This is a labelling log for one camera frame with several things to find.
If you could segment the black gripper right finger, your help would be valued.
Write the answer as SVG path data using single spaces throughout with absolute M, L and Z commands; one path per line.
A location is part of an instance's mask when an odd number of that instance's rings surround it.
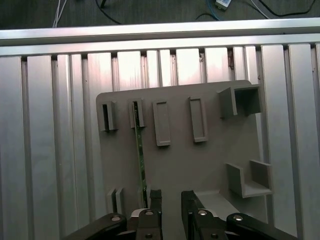
M 247 214 L 222 220 L 205 209 L 195 192 L 181 192 L 181 218 L 188 240 L 296 240 L 297 237 Z

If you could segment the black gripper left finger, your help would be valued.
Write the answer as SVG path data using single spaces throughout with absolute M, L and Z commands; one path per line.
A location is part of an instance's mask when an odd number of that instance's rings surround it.
M 109 213 L 65 236 L 64 240 L 162 240 L 162 191 L 150 191 L 150 208 L 132 212 L 130 218 Z

